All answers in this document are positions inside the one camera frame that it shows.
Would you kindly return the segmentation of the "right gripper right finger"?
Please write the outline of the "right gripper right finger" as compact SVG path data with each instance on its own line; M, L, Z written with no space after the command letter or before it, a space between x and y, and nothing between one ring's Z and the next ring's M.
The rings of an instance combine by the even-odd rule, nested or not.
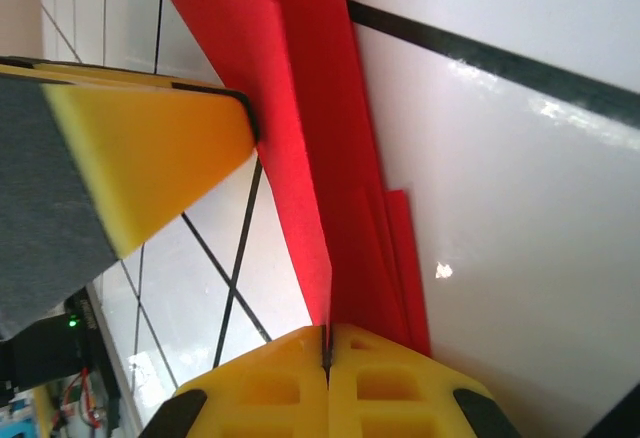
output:
M354 325L332 344L329 438L520 438L480 382Z

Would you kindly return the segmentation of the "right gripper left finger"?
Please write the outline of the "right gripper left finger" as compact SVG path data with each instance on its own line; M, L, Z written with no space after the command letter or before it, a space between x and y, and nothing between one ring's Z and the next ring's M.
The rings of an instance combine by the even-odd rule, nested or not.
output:
M139 438L328 438L324 338L302 327L184 383Z

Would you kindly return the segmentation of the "red cloth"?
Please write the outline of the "red cloth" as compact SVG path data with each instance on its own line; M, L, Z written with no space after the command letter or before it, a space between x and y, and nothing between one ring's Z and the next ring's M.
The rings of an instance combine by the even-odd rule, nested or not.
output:
M258 155L316 325L430 340L407 194L380 166L347 0L171 0L256 115Z

